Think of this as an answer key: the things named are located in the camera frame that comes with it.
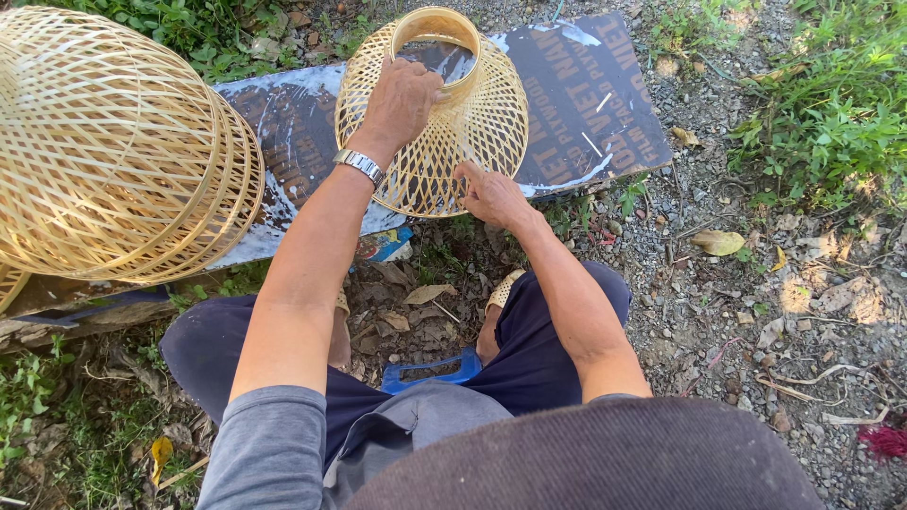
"blue plastic stool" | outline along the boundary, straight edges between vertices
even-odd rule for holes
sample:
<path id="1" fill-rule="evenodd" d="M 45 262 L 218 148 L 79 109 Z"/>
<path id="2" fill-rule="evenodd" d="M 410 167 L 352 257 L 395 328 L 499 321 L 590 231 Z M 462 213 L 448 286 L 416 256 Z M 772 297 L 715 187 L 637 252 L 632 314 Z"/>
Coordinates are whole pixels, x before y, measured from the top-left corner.
<path id="1" fill-rule="evenodd" d="M 409 382 L 402 382 L 400 380 L 401 370 L 437 367 L 438 365 L 453 363 L 458 359 L 460 360 L 460 369 L 453 374 L 435 376 L 433 378 L 418 379 Z M 413 387 L 421 382 L 427 381 L 428 379 L 438 379 L 454 384 L 462 384 L 463 382 L 466 382 L 467 380 L 478 374 L 480 370 L 482 370 L 482 361 L 479 360 L 479 355 L 475 353 L 475 349 L 471 347 L 464 347 L 463 350 L 460 351 L 460 356 L 454 356 L 453 358 L 442 359 L 441 361 L 426 363 L 424 365 L 392 365 L 388 363 L 385 366 L 385 374 L 383 377 L 381 377 L 381 391 L 390 393 L 391 395 L 396 395 L 397 393 L 400 393 L 408 387 Z"/>

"woven bamboo basket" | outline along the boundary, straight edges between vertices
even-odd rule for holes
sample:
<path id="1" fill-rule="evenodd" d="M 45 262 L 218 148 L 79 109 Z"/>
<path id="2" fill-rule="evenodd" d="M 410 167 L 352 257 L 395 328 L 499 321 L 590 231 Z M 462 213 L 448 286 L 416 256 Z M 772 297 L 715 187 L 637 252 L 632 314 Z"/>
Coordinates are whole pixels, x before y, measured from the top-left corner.
<path id="1" fill-rule="evenodd" d="M 178 55 L 100 16 L 0 13 L 0 113 L 0 261 L 16 267 L 175 278 L 260 204 L 241 117 Z"/>
<path id="2" fill-rule="evenodd" d="M 473 53 L 475 65 L 444 85 L 451 98 L 435 104 L 422 134 L 395 157 L 375 200 L 418 217 L 466 212 L 457 198 L 462 184 L 453 178 L 459 162 L 512 177 L 520 168 L 529 137 L 526 93 L 510 58 L 452 9 L 423 7 L 368 36 L 346 63 L 337 95 L 337 146 L 343 148 L 365 119 L 386 53 L 396 55 L 411 41 L 443 41 Z"/>
<path id="3" fill-rule="evenodd" d="M 9 308 L 19 291 L 28 282 L 32 273 L 18 270 L 6 264 L 0 264 L 0 314 Z"/>

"foot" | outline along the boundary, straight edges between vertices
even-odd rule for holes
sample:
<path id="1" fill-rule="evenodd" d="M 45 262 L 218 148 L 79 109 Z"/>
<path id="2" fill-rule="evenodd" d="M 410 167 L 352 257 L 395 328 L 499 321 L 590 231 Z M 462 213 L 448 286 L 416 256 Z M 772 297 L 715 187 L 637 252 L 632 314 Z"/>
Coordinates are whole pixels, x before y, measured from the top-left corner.
<path id="1" fill-rule="evenodd" d="M 494 339 L 494 329 L 497 328 L 498 318 L 501 316 L 501 307 L 489 305 L 488 312 L 485 314 L 485 323 L 482 324 L 482 330 L 479 331 L 479 339 L 475 343 L 475 353 L 479 355 L 482 366 L 491 363 L 492 359 L 501 352 L 498 348 L 498 342 Z"/>
<path id="2" fill-rule="evenodd" d="M 349 330 L 346 328 L 346 311 L 334 309 L 334 330 L 331 331 L 331 347 L 327 351 L 327 364 L 334 368 L 349 363 L 352 350 L 349 346 Z"/>

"navy shorts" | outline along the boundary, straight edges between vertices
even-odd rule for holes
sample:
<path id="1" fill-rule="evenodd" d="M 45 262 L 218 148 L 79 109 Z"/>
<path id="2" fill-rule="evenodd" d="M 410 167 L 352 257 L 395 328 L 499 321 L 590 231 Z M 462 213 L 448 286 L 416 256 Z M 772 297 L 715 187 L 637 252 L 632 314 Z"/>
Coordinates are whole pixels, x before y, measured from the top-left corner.
<path id="1" fill-rule="evenodd" d="M 627 283 L 616 271 L 598 262 L 582 265 L 605 291 L 620 324 L 626 325 L 631 299 Z M 161 354 L 173 378 L 218 426 L 255 298 L 203 301 L 180 315 L 161 339 Z M 576 368 L 554 331 L 534 272 L 523 274 L 513 283 L 494 336 L 501 352 L 463 386 L 494 398 L 514 416 L 581 403 Z M 325 462 L 329 462 L 353 422 L 374 411 L 391 395 L 332 367 L 327 368 L 326 393 Z"/>

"person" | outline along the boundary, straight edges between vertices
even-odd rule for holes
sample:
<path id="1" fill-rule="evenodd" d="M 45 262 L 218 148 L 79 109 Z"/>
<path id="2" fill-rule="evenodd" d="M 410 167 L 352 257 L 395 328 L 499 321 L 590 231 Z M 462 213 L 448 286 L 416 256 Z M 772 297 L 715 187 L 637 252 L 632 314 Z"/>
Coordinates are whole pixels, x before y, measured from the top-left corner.
<path id="1" fill-rule="evenodd" d="M 219 427 L 198 508 L 819 508 L 748 414 L 652 397 L 624 333 L 622 277 L 580 263 L 513 181 L 474 162 L 454 172 L 463 205 L 532 265 L 493 293 L 483 370 L 391 396 L 329 366 L 349 360 L 338 292 L 375 167 L 422 131 L 442 84 L 386 58 L 346 147 L 367 160 L 339 163 L 312 194 L 257 297 L 204 301 L 161 340 Z"/>

